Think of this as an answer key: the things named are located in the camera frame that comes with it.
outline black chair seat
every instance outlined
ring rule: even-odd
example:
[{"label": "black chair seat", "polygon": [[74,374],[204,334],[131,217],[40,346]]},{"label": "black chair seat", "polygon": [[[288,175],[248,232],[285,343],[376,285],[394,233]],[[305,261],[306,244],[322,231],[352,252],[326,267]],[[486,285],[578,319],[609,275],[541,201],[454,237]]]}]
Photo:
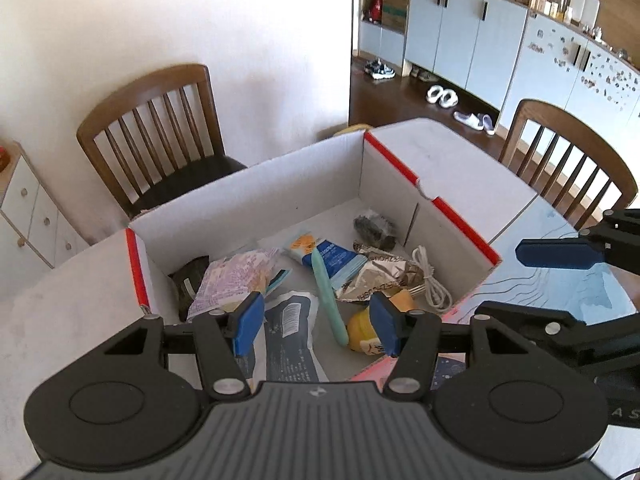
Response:
[{"label": "black chair seat", "polygon": [[223,158],[207,156],[194,160],[145,191],[132,204],[132,209],[134,214],[137,215],[145,209],[153,209],[193,189],[198,189],[209,182],[245,168],[244,164],[232,159],[230,156],[224,156]]}]

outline wooden chair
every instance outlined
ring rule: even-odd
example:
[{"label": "wooden chair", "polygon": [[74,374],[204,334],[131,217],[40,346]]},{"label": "wooden chair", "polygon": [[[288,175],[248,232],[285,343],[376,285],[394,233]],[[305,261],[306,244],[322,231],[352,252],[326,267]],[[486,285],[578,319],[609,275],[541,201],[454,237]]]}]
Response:
[{"label": "wooden chair", "polygon": [[502,152],[500,153],[500,157],[498,158],[498,160],[505,166],[510,166],[510,163],[513,160],[513,156],[516,152],[518,141],[520,140],[524,127],[529,120],[539,124],[540,127],[527,153],[524,155],[524,160],[522,161],[520,167],[518,168],[518,171],[516,172],[517,176],[523,177],[527,166],[531,162],[533,155],[536,152],[538,143],[542,138],[545,128],[551,130],[554,133],[549,146],[547,147],[545,153],[542,155],[542,160],[540,160],[540,163],[535,168],[532,176],[528,181],[528,184],[531,187],[534,187],[540,179],[540,176],[542,176],[542,173],[548,165],[549,159],[551,158],[552,153],[556,148],[556,144],[558,143],[559,138],[562,137],[569,142],[569,146],[562,154],[562,158],[560,159],[558,165],[556,165],[551,176],[542,189],[541,195],[544,198],[548,197],[552,188],[557,189],[558,187],[560,187],[560,184],[557,184],[558,177],[560,176],[562,169],[569,159],[569,156],[571,155],[573,149],[577,148],[582,152],[580,161],[554,198],[552,202],[552,206],[554,208],[558,209],[558,206],[561,204],[561,202],[563,202],[563,200],[564,202],[568,202],[567,199],[571,199],[571,195],[568,195],[569,190],[574,185],[576,178],[584,167],[584,163],[588,159],[591,159],[596,165],[596,168],[591,172],[587,181],[582,185],[578,193],[575,195],[575,197],[573,197],[573,200],[570,202],[570,204],[562,214],[565,219],[569,220],[570,216],[581,204],[587,191],[594,183],[598,172],[602,170],[607,177],[606,183],[597,193],[596,197],[591,201],[580,218],[578,218],[577,221],[574,222],[574,227],[576,229],[580,229],[584,225],[584,223],[591,217],[612,183],[615,184],[615,186],[618,188],[618,190],[620,190],[621,193],[620,198],[616,201],[613,208],[625,208],[636,197],[636,195],[638,194],[638,184],[636,184],[636,180],[633,178],[631,171],[626,166],[622,158],[615,152],[615,150],[611,146],[609,146],[602,137],[591,130],[590,127],[580,122],[571,114],[565,112],[560,108],[557,108],[548,103],[543,103],[541,101],[523,99],[522,101],[520,101],[520,104],[518,104],[513,123],[511,124],[511,129],[509,130],[506,142],[504,143]]},{"label": "wooden chair", "polygon": [[[185,91],[185,88],[189,90],[191,85],[195,85],[197,89],[212,155],[206,155],[208,146],[204,145],[200,137]],[[184,115],[178,116],[174,110],[170,98],[170,93],[174,91],[176,94],[174,100],[180,100]],[[164,110],[160,108],[160,114],[153,99],[158,102],[161,100],[164,105]],[[171,125],[175,139],[167,137],[161,114],[164,116],[165,124],[168,120]],[[129,124],[136,123],[140,134],[139,136],[135,134],[138,142],[132,136],[125,116],[128,117]],[[147,117],[146,125],[143,116]],[[180,122],[188,125],[193,143],[185,140]],[[112,133],[112,130],[116,132],[117,129],[124,137],[128,152],[126,149],[123,150],[124,147]],[[155,131],[157,134],[154,136],[156,142],[153,142],[149,131],[151,133]],[[104,150],[98,147],[98,136],[102,133],[106,135],[108,146],[113,152],[111,153],[113,156],[110,156],[111,165],[105,159]],[[77,138],[89,161],[129,218],[133,218],[142,210],[152,209],[192,189],[244,168],[238,161],[225,156],[209,70],[200,64],[182,64],[163,68],[115,91],[98,104],[80,124]],[[141,155],[140,139],[148,157],[144,152]],[[157,149],[158,140],[164,154]],[[174,151],[172,144],[174,146],[177,144],[179,152]],[[117,160],[117,164],[113,163],[113,158]],[[147,160],[150,158],[152,165],[145,165],[144,158]],[[117,173],[122,170],[120,181],[114,174],[114,170]],[[132,188],[128,192],[121,185],[121,182],[127,181]]]}]

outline teal toothbrush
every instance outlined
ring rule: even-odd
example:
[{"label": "teal toothbrush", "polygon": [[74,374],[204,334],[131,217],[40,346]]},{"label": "teal toothbrush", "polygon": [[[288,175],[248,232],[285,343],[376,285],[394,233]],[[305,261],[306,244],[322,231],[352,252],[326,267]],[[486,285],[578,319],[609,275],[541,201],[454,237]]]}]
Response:
[{"label": "teal toothbrush", "polygon": [[314,250],[311,251],[311,267],[314,270],[314,276],[318,284],[320,304],[329,317],[331,332],[334,333],[335,340],[340,346],[347,346],[349,343],[347,327],[345,327],[342,316],[340,316],[340,311],[338,311],[338,304],[335,303],[334,290],[318,248],[314,248]]}]

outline blue gripper pad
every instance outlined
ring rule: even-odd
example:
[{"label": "blue gripper pad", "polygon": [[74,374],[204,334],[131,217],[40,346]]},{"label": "blue gripper pad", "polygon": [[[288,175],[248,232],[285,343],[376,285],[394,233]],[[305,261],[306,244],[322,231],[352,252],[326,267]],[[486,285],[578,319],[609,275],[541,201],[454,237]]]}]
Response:
[{"label": "blue gripper pad", "polygon": [[580,238],[557,240],[522,240],[516,258],[525,267],[591,269],[604,261],[604,255]]},{"label": "blue gripper pad", "polygon": [[238,309],[240,308],[245,310],[238,319],[238,330],[232,339],[235,356],[247,355],[251,350],[254,339],[264,322],[264,298],[261,294],[257,294],[248,306],[241,304]]},{"label": "blue gripper pad", "polygon": [[394,316],[388,311],[385,303],[393,309],[396,308],[383,294],[372,295],[369,300],[369,320],[385,349],[385,354],[397,356],[400,354],[400,338]]}]

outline yellow container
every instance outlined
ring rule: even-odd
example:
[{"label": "yellow container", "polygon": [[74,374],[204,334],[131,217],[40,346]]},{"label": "yellow container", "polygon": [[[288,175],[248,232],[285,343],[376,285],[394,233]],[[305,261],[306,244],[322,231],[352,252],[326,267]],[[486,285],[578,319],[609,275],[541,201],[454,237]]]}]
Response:
[{"label": "yellow container", "polygon": [[[405,289],[394,295],[391,298],[391,303],[401,312],[416,308],[414,298]],[[385,350],[369,320],[369,307],[351,316],[347,323],[347,333],[349,334],[349,348],[351,350],[364,352],[367,355],[384,353]]]}]

